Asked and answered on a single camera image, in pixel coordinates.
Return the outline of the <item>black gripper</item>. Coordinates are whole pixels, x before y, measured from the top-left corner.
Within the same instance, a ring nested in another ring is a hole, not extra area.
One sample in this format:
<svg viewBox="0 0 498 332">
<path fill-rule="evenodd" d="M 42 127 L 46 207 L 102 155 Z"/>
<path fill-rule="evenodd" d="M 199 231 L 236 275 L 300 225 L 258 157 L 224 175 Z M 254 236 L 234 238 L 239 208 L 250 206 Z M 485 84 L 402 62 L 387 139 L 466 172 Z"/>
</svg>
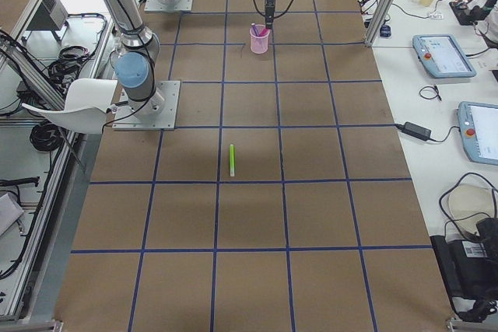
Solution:
<svg viewBox="0 0 498 332">
<path fill-rule="evenodd" d="M 265 26 L 273 27 L 276 0 L 265 0 Z"/>
</svg>

